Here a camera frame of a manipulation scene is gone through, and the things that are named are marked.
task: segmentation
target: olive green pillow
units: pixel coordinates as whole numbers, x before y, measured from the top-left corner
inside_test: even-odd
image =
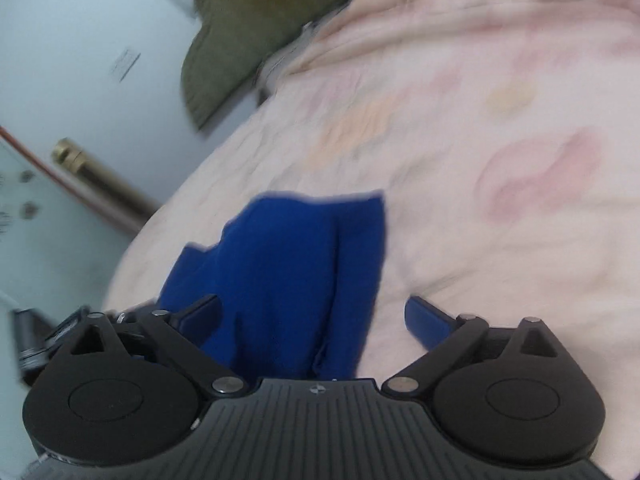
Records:
[[[272,52],[345,0],[195,0],[202,28],[182,66],[182,90],[198,127]]]

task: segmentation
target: ribbed surface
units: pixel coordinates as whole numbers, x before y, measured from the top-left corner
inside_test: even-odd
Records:
[[[219,400],[198,429],[154,460],[81,468],[45,460],[26,480],[605,480],[589,462],[545,471],[487,465],[444,439],[413,402],[370,381],[264,381]]]
[[[184,60],[182,88],[202,126],[269,54],[345,0],[195,1],[202,29]]]

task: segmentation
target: metal screw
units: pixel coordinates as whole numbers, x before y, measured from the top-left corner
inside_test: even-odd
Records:
[[[412,377],[394,377],[387,381],[386,386],[399,394],[410,394],[418,389],[420,383]]]
[[[244,388],[244,381],[239,377],[220,377],[211,386],[219,394],[234,394]]]
[[[20,182],[22,183],[27,183],[29,182],[31,179],[33,179],[33,177],[36,176],[35,173],[33,173],[33,171],[31,170],[24,170],[20,172],[20,177],[18,178],[20,180]]]
[[[9,213],[7,213],[6,211],[0,211],[0,235],[7,232],[7,230],[9,229],[9,225],[11,225],[11,221],[12,218]]]
[[[31,220],[37,215],[40,207],[34,202],[25,202],[20,208],[20,217],[24,220]]]

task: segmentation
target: white wall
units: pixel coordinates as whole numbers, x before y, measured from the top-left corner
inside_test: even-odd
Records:
[[[255,107],[196,132],[180,69],[199,28],[171,0],[0,0],[0,124],[46,163],[70,137],[164,202]],[[127,47],[141,57],[117,82]]]

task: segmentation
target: pink bedsheet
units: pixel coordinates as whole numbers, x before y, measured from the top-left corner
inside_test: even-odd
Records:
[[[640,472],[638,0],[354,0],[149,222],[105,308],[158,294],[183,245],[256,194],[383,189],[387,258],[359,374],[423,352],[420,294],[539,316],[596,385],[594,460]]]

